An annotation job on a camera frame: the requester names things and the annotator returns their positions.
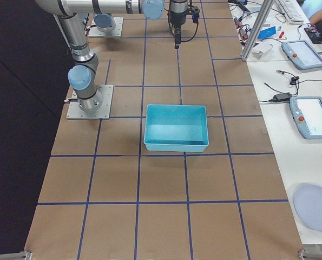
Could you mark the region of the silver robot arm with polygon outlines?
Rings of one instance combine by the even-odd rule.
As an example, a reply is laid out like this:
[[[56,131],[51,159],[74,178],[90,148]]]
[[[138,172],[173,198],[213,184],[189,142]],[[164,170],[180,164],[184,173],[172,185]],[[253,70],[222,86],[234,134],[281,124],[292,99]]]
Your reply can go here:
[[[77,97],[77,109],[85,113],[86,119],[96,118],[98,111],[110,107],[111,99],[103,93],[107,86],[94,83],[98,57],[89,46],[78,15],[92,13],[99,29],[112,31],[115,29],[112,14],[143,14],[156,20],[165,8],[164,1],[37,1],[37,5],[54,15],[69,46],[75,66],[68,72],[68,81]]]
[[[104,33],[109,33],[116,28],[116,23],[111,14],[94,14],[94,22],[98,30]]]

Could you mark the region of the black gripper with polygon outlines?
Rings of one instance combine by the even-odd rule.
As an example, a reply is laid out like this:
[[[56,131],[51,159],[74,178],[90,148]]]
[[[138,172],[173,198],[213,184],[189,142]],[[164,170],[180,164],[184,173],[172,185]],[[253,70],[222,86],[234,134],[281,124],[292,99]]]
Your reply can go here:
[[[174,48],[178,49],[181,44],[181,26],[186,22],[187,1],[171,0],[169,2],[168,19],[174,26]]]

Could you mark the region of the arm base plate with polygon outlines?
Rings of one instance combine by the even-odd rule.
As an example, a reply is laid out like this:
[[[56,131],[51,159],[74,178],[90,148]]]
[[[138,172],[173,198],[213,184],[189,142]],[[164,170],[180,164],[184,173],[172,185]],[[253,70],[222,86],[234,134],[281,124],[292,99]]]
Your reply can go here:
[[[123,17],[108,17],[106,22],[99,23],[92,20],[87,30],[92,38],[120,38],[122,36]]]
[[[80,99],[73,90],[69,102],[68,120],[109,120],[111,102],[113,99],[113,85],[96,85],[96,94],[91,99]]]

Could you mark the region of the person's forearm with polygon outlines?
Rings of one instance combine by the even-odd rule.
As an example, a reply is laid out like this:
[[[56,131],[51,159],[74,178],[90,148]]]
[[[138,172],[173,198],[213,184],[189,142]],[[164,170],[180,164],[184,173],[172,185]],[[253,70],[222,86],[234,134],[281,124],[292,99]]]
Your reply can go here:
[[[310,18],[309,18],[309,22],[311,24],[317,24],[319,22],[322,21],[322,9],[315,12]]]

